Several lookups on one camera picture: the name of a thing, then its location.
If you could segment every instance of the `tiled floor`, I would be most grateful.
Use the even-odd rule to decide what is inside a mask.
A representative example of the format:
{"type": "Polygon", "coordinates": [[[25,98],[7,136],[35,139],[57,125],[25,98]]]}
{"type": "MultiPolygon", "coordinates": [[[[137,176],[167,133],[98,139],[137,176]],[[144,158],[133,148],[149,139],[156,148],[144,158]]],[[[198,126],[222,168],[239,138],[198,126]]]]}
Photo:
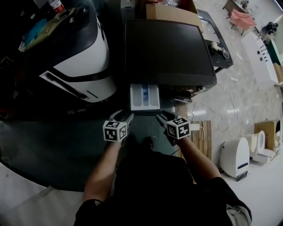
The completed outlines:
{"type": "Polygon", "coordinates": [[[259,90],[253,77],[253,71],[248,56],[241,43],[241,29],[231,29],[231,22],[226,19],[227,11],[222,10],[226,0],[194,0],[197,8],[207,11],[217,27],[219,28],[227,46],[234,65],[229,69],[223,69],[217,74],[217,85],[209,91],[199,94],[193,98],[193,103],[188,105],[188,110],[195,109],[194,121],[212,121],[212,160],[218,165],[221,145],[227,141],[237,138],[241,132],[241,123],[234,114],[234,109],[229,95],[233,99],[232,87],[235,89],[234,105],[239,112],[239,119],[243,123],[242,134],[253,133],[253,125],[264,120],[280,119],[282,117],[282,95],[279,88],[272,87],[266,92],[259,90]],[[203,103],[220,115],[212,112],[203,103]]]}

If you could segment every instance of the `cardboard box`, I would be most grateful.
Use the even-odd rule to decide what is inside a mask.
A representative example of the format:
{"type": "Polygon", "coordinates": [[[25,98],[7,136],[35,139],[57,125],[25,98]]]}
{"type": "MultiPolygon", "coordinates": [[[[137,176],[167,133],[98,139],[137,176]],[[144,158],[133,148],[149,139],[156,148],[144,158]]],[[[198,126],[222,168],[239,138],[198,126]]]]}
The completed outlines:
{"type": "Polygon", "coordinates": [[[147,4],[146,5],[146,18],[147,19],[160,19],[176,21],[196,25],[203,32],[202,22],[197,14],[195,5],[189,11],[165,6],[161,4],[147,4]]]}
{"type": "Polygon", "coordinates": [[[278,82],[279,83],[283,82],[283,66],[278,65],[277,63],[274,63],[273,66],[278,78],[278,82]]]}
{"type": "Polygon", "coordinates": [[[281,137],[280,120],[255,123],[255,134],[260,131],[265,134],[265,149],[275,151],[281,137]]]}

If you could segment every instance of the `pink chair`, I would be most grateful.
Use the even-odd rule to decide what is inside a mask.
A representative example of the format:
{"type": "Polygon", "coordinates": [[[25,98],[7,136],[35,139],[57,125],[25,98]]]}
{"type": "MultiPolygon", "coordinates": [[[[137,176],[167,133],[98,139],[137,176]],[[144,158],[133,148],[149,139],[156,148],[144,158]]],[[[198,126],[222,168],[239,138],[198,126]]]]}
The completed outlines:
{"type": "Polygon", "coordinates": [[[234,25],[239,26],[240,28],[244,30],[249,29],[251,26],[256,25],[254,19],[252,18],[250,14],[242,13],[235,9],[233,9],[231,13],[231,20],[233,22],[233,26],[231,27],[231,29],[234,27],[234,25]]]}

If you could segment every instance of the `white cabinet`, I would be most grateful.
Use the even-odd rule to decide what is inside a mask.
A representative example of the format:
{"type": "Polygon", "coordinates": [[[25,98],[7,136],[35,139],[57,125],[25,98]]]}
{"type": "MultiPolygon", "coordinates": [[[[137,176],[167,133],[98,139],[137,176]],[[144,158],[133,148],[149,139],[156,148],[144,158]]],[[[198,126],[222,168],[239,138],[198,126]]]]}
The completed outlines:
{"type": "Polygon", "coordinates": [[[242,43],[252,65],[256,83],[261,90],[265,90],[278,83],[273,63],[263,41],[254,33],[250,32],[242,43]]]}

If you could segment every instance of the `sleeve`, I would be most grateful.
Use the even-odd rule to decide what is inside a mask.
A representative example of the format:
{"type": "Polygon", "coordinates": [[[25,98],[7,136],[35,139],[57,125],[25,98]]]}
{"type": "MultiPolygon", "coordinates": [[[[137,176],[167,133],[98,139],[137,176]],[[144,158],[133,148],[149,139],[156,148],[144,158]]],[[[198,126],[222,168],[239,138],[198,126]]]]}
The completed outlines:
{"type": "Polygon", "coordinates": [[[97,206],[102,202],[99,200],[87,200],[79,208],[76,213],[76,221],[74,226],[93,225],[93,215],[96,212],[97,206]]]}
{"type": "Polygon", "coordinates": [[[209,181],[208,187],[218,199],[226,203],[226,212],[233,226],[247,225],[252,222],[252,213],[221,177],[209,181]]]}

